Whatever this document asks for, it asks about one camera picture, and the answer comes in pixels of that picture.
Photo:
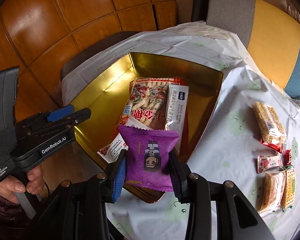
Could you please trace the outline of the purple snack packet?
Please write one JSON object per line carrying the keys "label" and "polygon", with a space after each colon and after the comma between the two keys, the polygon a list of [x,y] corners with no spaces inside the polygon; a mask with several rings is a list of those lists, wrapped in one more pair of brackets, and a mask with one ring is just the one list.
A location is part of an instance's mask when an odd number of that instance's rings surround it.
{"label": "purple snack packet", "polygon": [[178,132],[119,126],[119,133],[128,146],[126,183],[146,189],[172,192],[167,165],[169,153],[179,141]]}

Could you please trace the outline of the large red snack bag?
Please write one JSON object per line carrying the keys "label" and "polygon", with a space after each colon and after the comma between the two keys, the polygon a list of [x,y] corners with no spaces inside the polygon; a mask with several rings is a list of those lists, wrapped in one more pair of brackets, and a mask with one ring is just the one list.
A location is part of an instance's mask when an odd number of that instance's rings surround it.
{"label": "large red snack bag", "polygon": [[134,126],[143,129],[166,130],[166,104],[170,84],[186,86],[183,79],[137,78],[130,83],[129,98],[116,124],[115,134],[119,126]]}

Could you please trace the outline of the white toothpaste-like packet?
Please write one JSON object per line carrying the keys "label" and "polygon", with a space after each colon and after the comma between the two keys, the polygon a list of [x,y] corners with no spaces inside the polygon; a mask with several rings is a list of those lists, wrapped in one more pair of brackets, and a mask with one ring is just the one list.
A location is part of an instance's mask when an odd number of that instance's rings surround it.
{"label": "white toothpaste-like packet", "polygon": [[188,86],[170,84],[168,87],[165,129],[178,132],[179,140],[175,145],[177,153],[181,148],[188,94]]}

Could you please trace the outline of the brown snack bar packet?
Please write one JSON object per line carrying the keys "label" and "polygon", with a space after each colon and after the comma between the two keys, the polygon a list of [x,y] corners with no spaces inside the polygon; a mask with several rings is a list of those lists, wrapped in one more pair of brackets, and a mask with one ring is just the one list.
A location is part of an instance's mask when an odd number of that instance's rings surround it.
{"label": "brown snack bar packet", "polygon": [[287,142],[287,134],[274,107],[254,101],[252,109],[261,132],[261,144],[282,153]]}

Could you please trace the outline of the red candy packet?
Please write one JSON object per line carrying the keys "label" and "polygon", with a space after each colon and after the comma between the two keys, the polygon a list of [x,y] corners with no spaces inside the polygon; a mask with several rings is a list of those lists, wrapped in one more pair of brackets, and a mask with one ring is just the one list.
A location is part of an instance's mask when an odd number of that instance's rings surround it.
{"label": "red candy packet", "polygon": [[292,164],[291,150],[286,150],[284,153],[284,167],[288,167]]}

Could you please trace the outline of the white red snack packet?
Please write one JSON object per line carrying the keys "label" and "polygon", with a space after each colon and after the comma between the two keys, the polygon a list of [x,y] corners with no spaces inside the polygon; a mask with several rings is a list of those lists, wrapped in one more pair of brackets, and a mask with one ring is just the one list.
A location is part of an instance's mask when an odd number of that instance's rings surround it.
{"label": "white red snack packet", "polygon": [[104,146],[97,154],[106,162],[113,163],[117,161],[118,156],[120,155],[121,150],[127,150],[128,146],[121,137],[119,133],[114,140],[107,146]]}

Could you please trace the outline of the green cracker packet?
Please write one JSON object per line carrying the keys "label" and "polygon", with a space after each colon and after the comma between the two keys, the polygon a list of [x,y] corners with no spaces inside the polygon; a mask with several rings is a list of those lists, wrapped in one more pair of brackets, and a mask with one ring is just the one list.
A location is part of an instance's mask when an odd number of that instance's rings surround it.
{"label": "green cracker packet", "polygon": [[283,196],[281,199],[281,209],[285,210],[291,208],[295,201],[295,182],[296,182],[296,173],[295,167],[293,165],[287,166],[285,169],[286,172],[286,182]]}

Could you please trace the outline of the gold red tin box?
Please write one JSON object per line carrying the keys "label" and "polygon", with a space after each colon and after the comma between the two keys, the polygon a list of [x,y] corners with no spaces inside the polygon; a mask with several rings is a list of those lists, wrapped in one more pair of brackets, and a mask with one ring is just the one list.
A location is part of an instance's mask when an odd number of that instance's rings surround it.
{"label": "gold red tin box", "polygon": [[215,109],[223,73],[175,57],[129,53],[110,64],[72,101],[75,109],[89,108],[91,117],[75,128],[76,140],[105,168],[115,147],[119,124],[136,121],[147,128],[165,127],[168,87],[189,88],[179,159],[187,161],[200,141]]}

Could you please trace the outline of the white cloud pattern tablecloth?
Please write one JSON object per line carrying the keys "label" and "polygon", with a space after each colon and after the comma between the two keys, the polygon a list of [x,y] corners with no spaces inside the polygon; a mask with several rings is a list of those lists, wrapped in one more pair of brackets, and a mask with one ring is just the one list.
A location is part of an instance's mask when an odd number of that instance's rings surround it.
{"label": "white cloud pattern tablecloth", "polygon": [[63,79],[64,104],[131,52],[189,60],[223,73],[216,110],[189,166],[210,181],[232,180],[254,206],[260,202],[263,186],[263,176],[256,172],[256,157],[271,150],[258,141],[260,131],[251,104],[262,101],[275,108],[288,135],[296,169],[296,197],[292,208],[268,214],[264,221],[276,239],[294,239],[300,232],[300,100],[281,93],[258,73],[236,34],[194,22],[139,33],[91,55]]}

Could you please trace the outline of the pink floral candy packet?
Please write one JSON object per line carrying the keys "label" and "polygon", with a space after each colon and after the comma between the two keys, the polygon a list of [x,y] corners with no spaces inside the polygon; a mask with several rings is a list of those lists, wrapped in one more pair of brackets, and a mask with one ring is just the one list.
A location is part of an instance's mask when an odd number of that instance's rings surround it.
{"label": "pink floral candy packet", "polygon": [[283,167],[281,157],[279,155],[264,156],[259,155],[257,157],[257,173],[262,173],[272,168]]}

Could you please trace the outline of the clear orange cake packet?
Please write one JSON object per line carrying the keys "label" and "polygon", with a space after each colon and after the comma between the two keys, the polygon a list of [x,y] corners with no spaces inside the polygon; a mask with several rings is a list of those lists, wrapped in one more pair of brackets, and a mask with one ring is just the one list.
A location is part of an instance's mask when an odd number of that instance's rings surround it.
{"label": "clear orange cake packet", "polygon": [[259,210],[261,217],[277,211],[281,207],[281,200],[286,184],[286,172],[266,172],[264,176],[262,203]]}

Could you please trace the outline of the grey yellow blue chair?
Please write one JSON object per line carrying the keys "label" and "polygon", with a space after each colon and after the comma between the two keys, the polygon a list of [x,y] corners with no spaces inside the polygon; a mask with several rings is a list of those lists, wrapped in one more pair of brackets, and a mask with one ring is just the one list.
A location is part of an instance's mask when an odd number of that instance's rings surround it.
{"label": "grey yellow blue chair", "polygon": [[264,0],[193,0],[191,20],[237,34],[258,69],[300,99],[300,24]]}

